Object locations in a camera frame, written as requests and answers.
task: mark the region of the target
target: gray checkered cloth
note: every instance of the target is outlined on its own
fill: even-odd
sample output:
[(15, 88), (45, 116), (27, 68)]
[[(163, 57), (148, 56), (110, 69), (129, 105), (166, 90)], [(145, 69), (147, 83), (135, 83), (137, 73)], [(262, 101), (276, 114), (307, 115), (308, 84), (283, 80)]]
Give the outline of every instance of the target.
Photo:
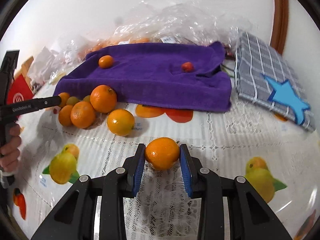
[[(263, 78), (264, 75), (277, 82), (289, 80), (296, 95), (304, 102), (308, 102), (297, 75), (287, 62), (263, 41), (244, 32), (236, 51), (235, 87), (239, 97), (295, 121), (295, 114), (290, 107), (268, 101), (273, 88)], [(306, 110), (304, 117), (301, 126), (314, 131), (313, 114)]]

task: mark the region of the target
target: red box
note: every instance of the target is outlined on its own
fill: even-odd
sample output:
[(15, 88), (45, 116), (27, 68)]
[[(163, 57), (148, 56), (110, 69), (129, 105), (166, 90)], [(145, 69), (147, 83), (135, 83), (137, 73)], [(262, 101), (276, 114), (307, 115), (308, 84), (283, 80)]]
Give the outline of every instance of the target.
[(7, 96), (7, 104), (18, 103), (33, 98), (33, 93), (23, 75), (15, 78)]

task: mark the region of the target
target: blue gripper pad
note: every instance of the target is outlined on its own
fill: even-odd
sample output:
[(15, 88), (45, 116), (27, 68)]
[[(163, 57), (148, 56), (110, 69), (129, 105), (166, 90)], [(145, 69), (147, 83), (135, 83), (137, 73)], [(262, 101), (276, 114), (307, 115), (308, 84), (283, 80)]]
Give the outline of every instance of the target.
[(139, 158), (139, 161), (138, 161), (138, 164), (137, 164), (137, 168), (136, 168), (136, 170), (134, 172), (134, 175), (133, 175), (132, 194), (135, 197), (137, 196), (137, 193), (140, 190), (140, 184), (141, 184), (141, 179), (142, 179), (142, 174), (143, 174), (143, 169), (144, 169), (144, 163), (146, 162), (145, 156), (144, 156), (144, 152), (145, 151), (143, 151), (140, 154), (140, 158)]
[(180, 146), (180, 167), (182, 172), (182, 178), (183, 178), (183, 184), (184, 188), (188, 194), (189, 197), (192, 195), (192, 188), (191, 188), (191, 173), (189, 170), (189, 166), (187, 163), (185, 152)]

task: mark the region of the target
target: purple towel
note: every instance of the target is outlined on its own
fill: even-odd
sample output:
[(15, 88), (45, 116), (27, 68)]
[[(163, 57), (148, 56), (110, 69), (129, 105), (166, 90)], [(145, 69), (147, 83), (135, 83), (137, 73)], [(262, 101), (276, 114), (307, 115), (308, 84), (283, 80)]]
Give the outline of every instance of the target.
[[(98, 61), (114, 58), (109, 69)], [(141, 43), (103, 48), (87, 55), (86, 61), (62, 78), (54, 95), (68, 92), (84, 98), (98, 85), (112, 87), (119, 102), (175, 109), (225, 112), (230, 109), (231, 81), (220, 70), (224, 48)], [(192, 62), (195, 70), (185, 73), (181, 64)]]

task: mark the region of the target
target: screw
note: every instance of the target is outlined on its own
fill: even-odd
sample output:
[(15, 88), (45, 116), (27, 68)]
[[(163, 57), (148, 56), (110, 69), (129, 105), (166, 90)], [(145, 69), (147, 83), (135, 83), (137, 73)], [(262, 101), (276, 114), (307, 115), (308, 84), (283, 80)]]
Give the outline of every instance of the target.
[(245, 177), (239, 176), (239, 177), (237, 177), (237, 181), (239, 183), (245, 183)]
[(82, 176), (79, 178), (79, 181), (81, 181), (81, 182), (86, 182), (88, 179), (89, 179), (89, 177), (88, 177), (87, 175), (82, 175)]
[(124, 172), (125, 172), (125, 168), (123, 168), (123, 167), (119, 167), (116, 169), (116, 173), (118, 173), (118, 174), (122, 174)]
[(208, 168), (201, 168), (201, 169), (200, 169), (200, 172), (201, 172), (202, 174), (208, 174), (210, 171), (209, 171)]

